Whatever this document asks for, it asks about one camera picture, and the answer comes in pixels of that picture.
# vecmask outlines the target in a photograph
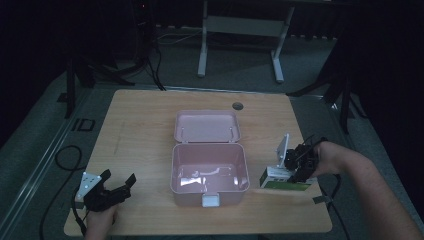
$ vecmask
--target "green component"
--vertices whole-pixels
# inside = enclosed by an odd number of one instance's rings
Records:
[[[264,188],[305,191],[310,184],[269,181]]]

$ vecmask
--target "human arm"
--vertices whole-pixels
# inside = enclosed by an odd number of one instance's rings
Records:
[[[104,240],[116,218],[118,205],[112,206],[103,212],[89,212],[87,215],[87,232],[85,240]]]
[[[346,173],[352,179],[372,239],[424,239],[370,159],[331,142],[320,143],[315,151],[320,162],[311,177]]]

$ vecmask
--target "small black dot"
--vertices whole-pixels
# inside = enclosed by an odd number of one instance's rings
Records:
[[[244,108],[243,103],[241,102],[235,102],[233,103],[234,110],[240,111]]]

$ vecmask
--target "pink plastic box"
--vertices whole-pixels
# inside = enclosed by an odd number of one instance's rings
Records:
[[[180,206],[237,204],[249,188],[236,114],[184,110],[177,114],[171,189]]]

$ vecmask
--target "box latch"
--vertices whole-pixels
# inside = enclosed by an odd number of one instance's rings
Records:
[[[219,207],[219,193],[204,193],[202,195],[203,207]]]

